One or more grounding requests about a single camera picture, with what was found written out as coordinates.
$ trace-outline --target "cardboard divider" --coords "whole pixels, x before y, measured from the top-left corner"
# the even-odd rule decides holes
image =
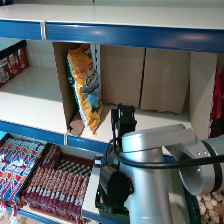
[[[75,101],[72,87],[68,81],[66,59],[68,51],[74,50],[79,46],[80,44],[53,42],[55,63],[58,73],[59,87],[61,91],[67,127],[69,127],[70,122],[75,116],[75,113],[78,111],[78,106]]]
[[[216,65],[216,54],[191,53],[190,121],[199,139],[207,139],[210,135]]]
[[[101,46],[103,103],[139,108],[144,51],[137,47]]]
[[[189,70],[190,52],[147,49],[140,108],[181,114]]]
[[[221,73],[223,67],[224,67],[224,54],[218,54],[217,55],[217,69],[219,71],[219,74]]]

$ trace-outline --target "cardboard box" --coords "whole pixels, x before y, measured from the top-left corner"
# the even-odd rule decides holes
[[[144,48],[101,46],[101,90],[104,104],[139,108]]]
[[[72,43],[53,43],[59,86],[68,130],[70,130],[70,123],[76,112],[78,112],[78,107],[67,77],[66,57],[69,49],[75,49],[79,46],[79,44]],[[109,96],[109,103],[117,104],[120,103],[121,100],[128,99],[131,102],[123,101],[122,103],[127,105],[134,104],[134,106],[138,105],[141,84],[135,85],[135,82],[137,82],[136,80],[141,81],[141,79],[136,75],[136,72],[129,74],[119,72],[122,70],[125,72],[125,69],[121,68],[121,65],[119,64],[120,60],[124,61],[126,65],[129,65],[130,59],[134,64],[131,59],[131,57],[136,57],[134,52],[138,54],[138,58],[140,58],[142,53],[144,53],[142,49],[137,48],[123,49],[122,47],[121,50],[120,47],[114,46],[103,46],[101,48],[102,90],[104,89],[102,92],[105,93],[104,91],[107,91],[105,89],[110,86],[113,87],[112,92],[115,95],[117,94],[116,97],[114,97],[115,101],[111,101]],[[108,60],[110,57],[112,57],[113,66],[112,64],[110,66],[105,65],[109,62]],[[138,69],[136,69],[136,71],[140,71],[140,65],[142,62],[143,60],[140,62],[139,59],[137,63]],[[137,109],[136,119],[138,123],[136,130],[177,123],[189,123],[189,126],[193,127],[194,132],[200,139],[207,139],[210,134],[210,112],[214,90],[214,72],[216,66],[222,68],[223,65],[223,55],[147,49],[141,109],[150,109],[155,111],[147,112]],[[122,75],[126,77],[128,81],[120,78]],[[136,94],[136,96],[133,96],[134,100],[129,99],[131,98],[130,92],[131,94]],[[155,102],[155,104],[151,104],[154,107],[149,108],[149,102]],[[181,113],[184,103],[185,109],[182,114],[156,112],[172,111],[175,113]],[[94,139],[96,141],[107,141],[107,139],[111,139],[111,107],[114,108],[116,106],[104,105],[103,114],[101,116],[102,123],[100,124],[96,135],[92,135],[88,130],[84,129],[83,133],[80,133],[82,137]],[[80,119],[74,119],[73,125],[74,127],[77,127],[77,130],[82,130]]]
[[[180,114],[189,74],[190,52],[147,49],[140,108]]]

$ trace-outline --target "shelving unit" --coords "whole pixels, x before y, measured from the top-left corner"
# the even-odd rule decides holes
[[[0,37],[224,53],[223,3],[20,3],[0,7]],[[81,136],[73,136],[67,133],[58,85],[55,70],[30,67],[19,74],[0,89],[0,105],[4,108],[0,110],[0,130],[103,153],[112,136],[110,110],[115,106],[104,106],[103,122],[96,135],[84,129]],[[137,110],[135,117],[137,130],[178,123],[191,128],[188,113]],[[94,207],[98,176],[94,169],[82,215],[114,223],[102,219]],[[34,219],[42,216],[27,207],[23,212]]]
[[[48,40],[224,52],[221,3],[97,1],[74,8],[46,22]]]
[[[64,145],[67,127],[55,70],[25,69],[0,89],[0,98],[2,131]]]

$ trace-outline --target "yellow snack bag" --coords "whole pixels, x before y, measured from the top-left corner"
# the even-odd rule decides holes
[[[95,133],[100,123],[103,104],[89,44],[69,50],[67,70],[82,121],[92,133]]]

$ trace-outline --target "white wall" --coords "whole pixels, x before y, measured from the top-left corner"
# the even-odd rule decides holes
[[[3,50],[19,41],[19,39],[0,37],[0,50]],[[53,46],[50,41],[27,40],[27,56],[29,66],[31,67],[56,69]]]

